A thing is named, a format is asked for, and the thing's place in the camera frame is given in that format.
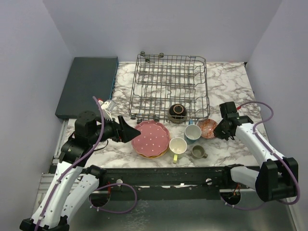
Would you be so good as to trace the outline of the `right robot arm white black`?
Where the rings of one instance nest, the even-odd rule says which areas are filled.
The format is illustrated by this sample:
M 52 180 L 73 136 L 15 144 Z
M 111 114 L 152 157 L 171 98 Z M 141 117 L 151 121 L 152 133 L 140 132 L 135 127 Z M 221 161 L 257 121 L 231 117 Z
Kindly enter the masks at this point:
M 219 106 L 222 120 L 214 129 L 214 135 L 221 140 L 237 137 L 256 159 L 260 170 L 252 170 L 241 164 L 225 167 L 221 177 L 222 185 L 228 189 L 238 183 L 244 184 L 257 192 L 263 202 L 286 198 L 300 199 L 298 184 L 298 162 L 278 152 L 257 130 L 258 124 L 244 115 L 239 115 L 234 102 Z

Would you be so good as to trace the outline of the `dark patterned bowl cream inside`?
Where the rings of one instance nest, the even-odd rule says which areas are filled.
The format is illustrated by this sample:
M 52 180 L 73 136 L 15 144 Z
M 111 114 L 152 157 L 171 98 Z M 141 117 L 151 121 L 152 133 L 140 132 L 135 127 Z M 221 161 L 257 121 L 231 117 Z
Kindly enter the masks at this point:
M 168 110 L 168 118 L 172 123 L 183 123 L 187 119 L 187 110 L 182 104 L 174 104 Z

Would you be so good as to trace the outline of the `red and blue patterned bowl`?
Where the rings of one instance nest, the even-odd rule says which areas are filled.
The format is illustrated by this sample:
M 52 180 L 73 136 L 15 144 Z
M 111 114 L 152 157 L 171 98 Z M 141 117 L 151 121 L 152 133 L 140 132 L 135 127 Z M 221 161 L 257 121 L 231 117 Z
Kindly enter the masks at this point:
M 205 139 L 215 138 L 214 130 L 217 125 L 215 120 L 209 118 L 197 123 L 197 126 L 201 129 L 201 137 Z

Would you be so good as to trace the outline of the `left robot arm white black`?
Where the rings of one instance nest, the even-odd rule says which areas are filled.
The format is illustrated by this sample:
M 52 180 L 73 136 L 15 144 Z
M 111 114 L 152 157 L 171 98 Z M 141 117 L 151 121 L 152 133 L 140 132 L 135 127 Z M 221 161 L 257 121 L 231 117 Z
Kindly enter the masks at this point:
M 20 224 L 22 231 L 67 231 L 73 216 L 94 190 L 107 188 L 106 170 L 84 168 L 101 141 L 127 143 L 141 134 L 124 118 L 98 118 L 82 112 L 75 121 L 73 137 L 62 146 L 59 163 L 49 189 L 32 217 Z

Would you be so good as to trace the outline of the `grey wire dish rack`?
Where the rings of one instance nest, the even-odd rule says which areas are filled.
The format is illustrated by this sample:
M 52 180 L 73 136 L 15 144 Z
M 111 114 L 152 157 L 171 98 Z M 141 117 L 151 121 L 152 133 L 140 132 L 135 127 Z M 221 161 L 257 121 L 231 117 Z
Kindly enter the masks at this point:
M 171 122 L 168 110 L 182 104 L 194 123 L 210 116 L 206 59 L 201 56 L 146 54 L 136 60 L 128 112 L 138 123 Z

